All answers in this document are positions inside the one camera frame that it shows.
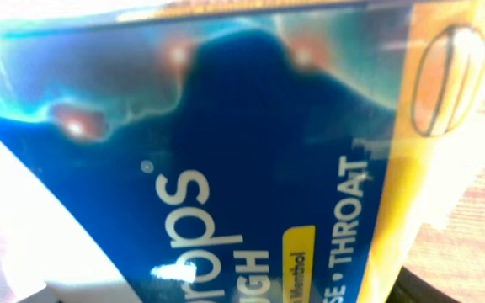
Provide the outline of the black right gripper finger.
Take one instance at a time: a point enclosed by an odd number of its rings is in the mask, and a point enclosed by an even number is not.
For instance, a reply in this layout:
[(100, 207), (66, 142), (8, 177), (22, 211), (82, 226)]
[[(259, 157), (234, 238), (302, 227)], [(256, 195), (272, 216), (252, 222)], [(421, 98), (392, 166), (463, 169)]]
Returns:
[(402, 267), (387, 303), (459, 303)]

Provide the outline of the blue yellow Vicks VapoDrops box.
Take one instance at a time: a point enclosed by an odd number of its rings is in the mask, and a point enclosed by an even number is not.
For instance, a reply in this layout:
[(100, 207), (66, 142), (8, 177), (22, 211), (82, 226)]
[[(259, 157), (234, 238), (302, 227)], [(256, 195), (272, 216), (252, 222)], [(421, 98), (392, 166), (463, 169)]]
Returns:
[(485, 1), (0, 1), (0, 221), (62, 302), (383, 302), (485, 157)]

